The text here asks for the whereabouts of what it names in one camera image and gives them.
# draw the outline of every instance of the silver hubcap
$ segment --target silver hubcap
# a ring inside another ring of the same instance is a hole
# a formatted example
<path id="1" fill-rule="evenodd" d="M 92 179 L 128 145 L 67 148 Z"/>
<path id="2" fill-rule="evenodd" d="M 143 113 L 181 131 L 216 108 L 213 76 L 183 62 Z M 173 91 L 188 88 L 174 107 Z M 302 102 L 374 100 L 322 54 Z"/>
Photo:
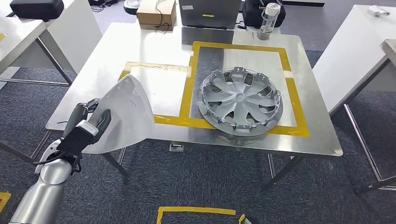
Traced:
<path id="1" fill-rule="evenodd" d="M 282 97 L 267 76 L 242 67 L 216 70 L 201 84 L 198 107 L 217 129 L 254 136 L 279 121 Z"/>

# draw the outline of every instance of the bottle cap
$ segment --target bottle cap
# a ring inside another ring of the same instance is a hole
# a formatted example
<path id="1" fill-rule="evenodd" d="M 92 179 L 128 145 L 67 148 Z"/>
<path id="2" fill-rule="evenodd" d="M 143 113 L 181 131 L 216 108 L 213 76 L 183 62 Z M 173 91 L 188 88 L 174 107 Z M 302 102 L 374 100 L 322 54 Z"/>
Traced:
<path id="1" fill-rule="evenodd" d="M 265 7 L 265 14 L 276 16 L 281 11 L 281 6 L 276 3 L 268 3 Z"/>

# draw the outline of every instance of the clear water bottle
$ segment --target clear water bottle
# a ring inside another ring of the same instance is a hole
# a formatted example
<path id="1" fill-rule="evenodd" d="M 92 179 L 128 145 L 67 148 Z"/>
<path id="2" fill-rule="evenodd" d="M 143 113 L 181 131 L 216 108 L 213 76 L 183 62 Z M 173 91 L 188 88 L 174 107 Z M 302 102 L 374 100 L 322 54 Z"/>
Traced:
<path id="1" fill-rule="evenodd" d="M 276 20 L 281 12 L 281 6 L 276 3 L 269 3 L 262 11 L 262 24 L 259 32 L 259 39 L 267 40 L 269 34 L 274 30 Z"/>

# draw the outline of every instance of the black cable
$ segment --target black cable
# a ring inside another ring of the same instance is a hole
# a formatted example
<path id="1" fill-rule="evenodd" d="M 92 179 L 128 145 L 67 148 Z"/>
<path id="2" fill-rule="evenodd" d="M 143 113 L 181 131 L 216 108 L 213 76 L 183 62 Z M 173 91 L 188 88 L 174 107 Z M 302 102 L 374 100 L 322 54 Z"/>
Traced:
<path id="1" fill-rule="evenodd" d="M 157 26 L 155 26 L 155 28 L 156 28 L 156 33 L 157 33 L 157 29 L 158 29 L 158 28 L 163 27 L 163 26 L 165 26 L 165 25 L 168 26 L 168 27 L 166 28 L 166 30 L 165 30 L 165 33 L 166 33 L 166 31 L 168 31 L 169 26 L 170 26 L 167 22 L 165 22 L 164 24 L 162 24 L 162 21 L 163 21 L 162 12 L 158 9 L 158 4 L 159 4 L 161 1 L 165 1 L 165 0 L 158 0 L 157 3 L 156 3 L 156 10 L 157 10 L 157 11 L 160 13 L 160 15 L 161 15 L 161 22 L 160 22 L 160 24 L 157 25 Z"/>
<path id="2" fill-rule="evenodd" d="M 52 159 L 49 159 L 49 160 L 46 160 L 46 161 L 42 161 L 42 162 L 33 162 L 33 164 L 35 164 L 35 165 L 44 165 L 44 164 L 47 164 L 47 163 L 49 163 L 49 162 L 53 162 L 53 161 L 55 161 L 55 160 L 57 160 L 57 159 L 62 158 L 64 155 L 66 155 L 66 153 L 67 153 L 67 152 L 64 151 L 64 152 L 62 152 L 61 154 L 55 156 L 55 157 L 52 158 Z"/>
<path id="3" fill-rule="evenodd" d="M 103 9 L 105 9 L 105 7 L 106 7 L 106 3 L 107 3 L 107 1 L 105 0 L 105 1 L 104 1 L 102 4 L 100 4 L 99 6 L 91 6 L 91 10 L 92 10 L 93 12 L 95 12 L 95 13 L 102 12 Z"/>
<path id="4" fill-rule="evenodd" d="M 239 29 L 247 29 L 247 27 L 246 27 L 246 25 L 245 25 L 245 22 L 244 21 L 239 21 L 239 22 L 237 22 L 236 24 L 238 24 L 238 28 Z"/>
<path id="5" fill-rule="evenodd" d="M 91 10 L 92 10 L 94 13 L 102 12 L 103 9 L 105 9 L 105 7 L 104 7 L 103 4 L 101 4 L 100 6 L 91 6 Z"/>

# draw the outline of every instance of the table top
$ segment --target table top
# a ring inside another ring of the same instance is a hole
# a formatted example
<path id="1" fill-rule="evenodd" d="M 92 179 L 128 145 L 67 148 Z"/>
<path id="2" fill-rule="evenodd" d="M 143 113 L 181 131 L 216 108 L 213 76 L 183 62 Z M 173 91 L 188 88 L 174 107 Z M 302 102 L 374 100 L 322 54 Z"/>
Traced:
<path id="1" fill-rule="evenodd" d="M 20 20 L 19 18 L 1 18 L 0 34 L 0 74 L 4 72 L 28 46 L 46 29 L 41 20 Z"/>
<path id="2" fill-rule="evenodd" d="M 203 78 L 234 66 L 264 73 L 280 90 L 283 115 L 269 133 L 232 136 L 198 112 Z M 77 103 L 102 97 L 129 72 L 142 83 L 156 114 L 151 139 L 282 155 L 343 154 L 301 40 L 293 35 L 272 34 L 262 41 L 250 32 L 175 27 L 156 33 L 112 23 L 46 128 L 63 131 L 65 123 L 57 122 L 68 120 Z"/>

